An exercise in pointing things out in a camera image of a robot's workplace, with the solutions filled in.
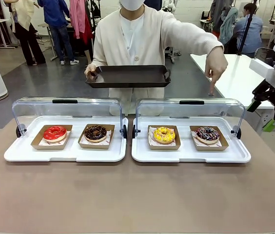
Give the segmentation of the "black office chair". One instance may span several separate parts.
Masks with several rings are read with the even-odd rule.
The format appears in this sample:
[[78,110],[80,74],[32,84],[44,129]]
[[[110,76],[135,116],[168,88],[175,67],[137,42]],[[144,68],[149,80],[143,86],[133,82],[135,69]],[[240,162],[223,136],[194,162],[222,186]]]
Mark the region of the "black office chair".
[[273,59],[275,60],[275,51],[270,48],[258,48],[254,54],[254,58],[265,60],[265,59]]

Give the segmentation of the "chocolate donut with sprinkles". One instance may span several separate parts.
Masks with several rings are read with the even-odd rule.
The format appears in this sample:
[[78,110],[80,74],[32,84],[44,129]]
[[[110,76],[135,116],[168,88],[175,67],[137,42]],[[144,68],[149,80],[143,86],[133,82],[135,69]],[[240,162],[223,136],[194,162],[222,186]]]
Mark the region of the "chocolate donut with sprinkles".
[[84,131],[85,138],[90,142],[101,142],[107,136],[107,130],[101,125],[86,127]]

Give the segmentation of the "red hanging garment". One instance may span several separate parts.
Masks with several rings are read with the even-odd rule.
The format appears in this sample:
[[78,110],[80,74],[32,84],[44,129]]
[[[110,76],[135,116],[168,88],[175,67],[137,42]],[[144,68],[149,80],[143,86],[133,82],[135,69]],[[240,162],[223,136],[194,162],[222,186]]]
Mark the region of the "red hanging garment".
[[84,20],[81,23],[79,35],[85,45],[91,44],[91,41],[93,39],[93,33],[92,26],[87,15],[85,15]]

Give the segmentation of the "person's left forearm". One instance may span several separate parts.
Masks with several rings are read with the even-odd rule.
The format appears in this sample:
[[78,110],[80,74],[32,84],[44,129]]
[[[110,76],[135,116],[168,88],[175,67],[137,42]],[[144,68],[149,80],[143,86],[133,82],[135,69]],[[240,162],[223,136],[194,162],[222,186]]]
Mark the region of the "person's left forearm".
[[220,49],[223,45],[217,37],[191,23],[182,23],[180,49],[195,55],[209,55],[212,50]]

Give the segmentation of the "white display tray base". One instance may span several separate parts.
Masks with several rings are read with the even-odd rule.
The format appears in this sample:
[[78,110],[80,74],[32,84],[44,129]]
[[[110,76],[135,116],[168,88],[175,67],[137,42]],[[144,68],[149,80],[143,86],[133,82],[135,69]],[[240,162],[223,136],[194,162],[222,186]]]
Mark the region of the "white display tray base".
[[[140,133],[132,140],[132,157],[138,162],[207,162],[207,163],[247,163],[251,160],[251,154],[231,130],[235,129],[235,123],[230,120],[239,120],[229,117],[138,117],[136,128]],[[152,150],[148,141],[149,126],[176,126],[180,147],[177,150]],[[224,151],[198,151],[194,145],[190,126],[215,126],[223,133],[228,142],[228,148]]]
[[[76,162],[118,162],[125,156],[126,139],[121,135],[119,117],[69,117],[69,116],[40,116],[21,117],[25,123],[26,132],[17,138],[5,151],[4,159],[11,162],[48,162],[48,161],[76,161]],[[79,138],[87,124],[111,124],[114,132],[109,149],[81,148]],[[72,132],[62,150],[36,150],[31,145],[42,128],[53,125],[71,125]]]

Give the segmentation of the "dark brown serving tray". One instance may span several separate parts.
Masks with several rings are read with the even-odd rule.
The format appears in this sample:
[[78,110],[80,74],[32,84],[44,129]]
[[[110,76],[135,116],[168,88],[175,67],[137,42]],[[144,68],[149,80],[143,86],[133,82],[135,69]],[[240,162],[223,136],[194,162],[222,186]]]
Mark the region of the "dark brown serving tray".
[[92,88],[164,88],[170,75],[164,65],[99,66],[86,83]]

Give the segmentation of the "red glazed donut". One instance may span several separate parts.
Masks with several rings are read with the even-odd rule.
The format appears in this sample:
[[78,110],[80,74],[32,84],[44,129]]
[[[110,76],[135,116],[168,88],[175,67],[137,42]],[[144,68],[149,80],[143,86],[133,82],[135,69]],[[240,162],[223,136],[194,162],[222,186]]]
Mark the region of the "red glazed donut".
[[50,143],[63,140],[67,135],[67,130],[62,126],[52,126],[44,131],[43,139]]

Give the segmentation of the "dark donut with white drizzle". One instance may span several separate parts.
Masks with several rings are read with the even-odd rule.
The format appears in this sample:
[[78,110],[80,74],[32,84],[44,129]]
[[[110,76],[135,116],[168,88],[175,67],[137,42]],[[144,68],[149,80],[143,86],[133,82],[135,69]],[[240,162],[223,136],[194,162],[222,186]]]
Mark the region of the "dark donut with white drizzle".
[[212,127],[203,126],[196,130],[197,139],[205,144],[214,144],[219,140],[219,133]]

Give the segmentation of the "person in cream cardigan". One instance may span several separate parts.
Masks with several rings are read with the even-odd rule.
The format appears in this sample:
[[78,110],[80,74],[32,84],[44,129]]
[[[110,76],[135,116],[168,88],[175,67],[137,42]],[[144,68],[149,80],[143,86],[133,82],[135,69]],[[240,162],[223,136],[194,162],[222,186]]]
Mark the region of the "person in cream cardigan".
[[108,66],[164,65],[167,47],[180,49],[182,22],[169,12],[143,5],[120,9],[97,25]]

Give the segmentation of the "person's right hand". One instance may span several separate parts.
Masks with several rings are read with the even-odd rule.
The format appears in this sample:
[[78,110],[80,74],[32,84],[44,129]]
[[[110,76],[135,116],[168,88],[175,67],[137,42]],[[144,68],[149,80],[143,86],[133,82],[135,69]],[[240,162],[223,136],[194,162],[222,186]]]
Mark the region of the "person's right hand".
[[87,65],[84,74],[87,79],[93,80],[95,78],[95,73],[96,73],[96,66],[94,64],[89,64]]

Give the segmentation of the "seated person in blue shirt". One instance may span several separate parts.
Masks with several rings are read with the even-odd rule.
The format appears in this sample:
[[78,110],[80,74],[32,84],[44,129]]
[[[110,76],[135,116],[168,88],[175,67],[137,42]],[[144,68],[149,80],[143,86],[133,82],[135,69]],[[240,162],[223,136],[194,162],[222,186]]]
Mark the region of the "seated person in blue shirt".
[[247,26],[248,18],[252,13],[252,21],[250,23],[248,33],[244,42],[241,53],[249,56],[250,58],[254,57],[254,54],[258,48],[261,47],[261,35],[263,21],[260,17],[255,14],[256,5],[254,3],[248,3],[243,8],[243,17],[236,22],[234,27],[234,35],[236,36],[236,48],[239,49],[242,38],[245,33]]

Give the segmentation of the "clear domed display lid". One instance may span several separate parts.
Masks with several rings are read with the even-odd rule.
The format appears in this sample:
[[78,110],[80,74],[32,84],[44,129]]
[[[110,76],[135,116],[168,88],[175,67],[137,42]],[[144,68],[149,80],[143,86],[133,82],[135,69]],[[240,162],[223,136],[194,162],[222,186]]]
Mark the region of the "clear domed display lid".
[[173,119],[191,119],[220,117],[229,122],[229,132],[241,139],[241,123],[245,107],[232,98],[143,98],[137,101],[132,138],[141,132],[142,117],[166,117]]
[[121,136],[127,138],[127,124],[118,98],[23,97],[12,104],[12,113],[17,124],[17,137],[26,134],[31,117],[51,117],[51,119],[116,117]]

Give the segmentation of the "brown cardboard donut box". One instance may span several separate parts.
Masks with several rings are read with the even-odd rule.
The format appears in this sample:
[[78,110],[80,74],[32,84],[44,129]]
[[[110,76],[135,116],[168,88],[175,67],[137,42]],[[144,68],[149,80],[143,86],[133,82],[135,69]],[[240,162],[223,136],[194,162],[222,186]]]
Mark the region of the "brown cardboard donut box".
[[[203,127],[203,126],[190,126],[190,132],[191,131],[195,131],[199,128],[199,127]],[[225,139],[224,135],[222,134],[222,132],[220,131],[220,129],[217,127],[217,126],[208,126],[208,127],[212,127],[214,128],[215,130],[218,131],[219,135],[220,135],[220,140],[222,141],[222,143],[224,144],[222,147],[201,147],[201,146],[196,146],[195,143],[194,143],[194,146],[195,148],[198,150],[198,151],[224,151],[228,148],[229,144],[227,142],[227,140]]]
[[[33,139],[33,141],[31,142],[31,146],[36,149],[36,150],[63,150],[65,148],[65,145],[68,141],[66,141],[66,143],[64,145],[61,146],[38,146],[38,144],[40,143],[40,141],[43,139],[43,134],[44,131],[50,127],[52,127],[54,125],[44,125],[41,130],[38,132],[38,134],[36,135],[36,137]],[[73,125],[57,125],[57,126],[62,126],[64,127],[67,131],[72,131],[72,127]]]
[[111,133],[111,137],[110,137],[110,144],[111,144],[111,141],[112,141],[112,138],[113,138],[113,133],[114,133],[114,129],[115,129],[115,126],[112,125],[112,124],[87,124],[84,128],[84,130],[82,131],[80,137],[79,137],[79,140],[78,140],[78,144],[80,145],[81,148],[83,149],[100,149],[100,150],[108,150],[109,149],[109,145],[83,145],[83,144],[80,144],[80,140],[82,138],[82,136],[84,136],[84,131],[86,129],[86,127],[89,127],[89,126],[93,126],[93,125],[101,125],[103,127],[106,128],[107,131],[112,131]]
[[[168,128],[173,128],[175,130],[176,133],[176,145],[175,146],[150,146],[151,150],[170,150],[170,151],[176,151],[179,149],[179,147],[181,146],[180,143],[180,137],[179,137],[179,132],[178,129],[175,125],[162,125],[163,127],[168,127]],[[148,131],[150,127],[162,127],[161,125],[149,125],[148,126]]]

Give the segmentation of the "yellow donut with sprinkles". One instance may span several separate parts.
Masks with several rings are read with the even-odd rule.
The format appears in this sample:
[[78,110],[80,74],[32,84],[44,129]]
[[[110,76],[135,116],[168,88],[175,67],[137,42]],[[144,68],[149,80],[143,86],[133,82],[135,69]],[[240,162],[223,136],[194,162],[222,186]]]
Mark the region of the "yellow donut with sprinkles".
[[169,144],[175,140],[174,129],[167,127],[158,127],[154,130],[154,140],[161,144]]

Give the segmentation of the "pink hanging garment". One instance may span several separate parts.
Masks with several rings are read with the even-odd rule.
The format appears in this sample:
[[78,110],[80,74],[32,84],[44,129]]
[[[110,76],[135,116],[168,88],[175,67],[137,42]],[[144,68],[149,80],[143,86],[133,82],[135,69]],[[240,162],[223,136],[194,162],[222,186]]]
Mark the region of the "pink hanging garment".
[[70,0],[70,21],[77,39],[85,32],[85,0]]

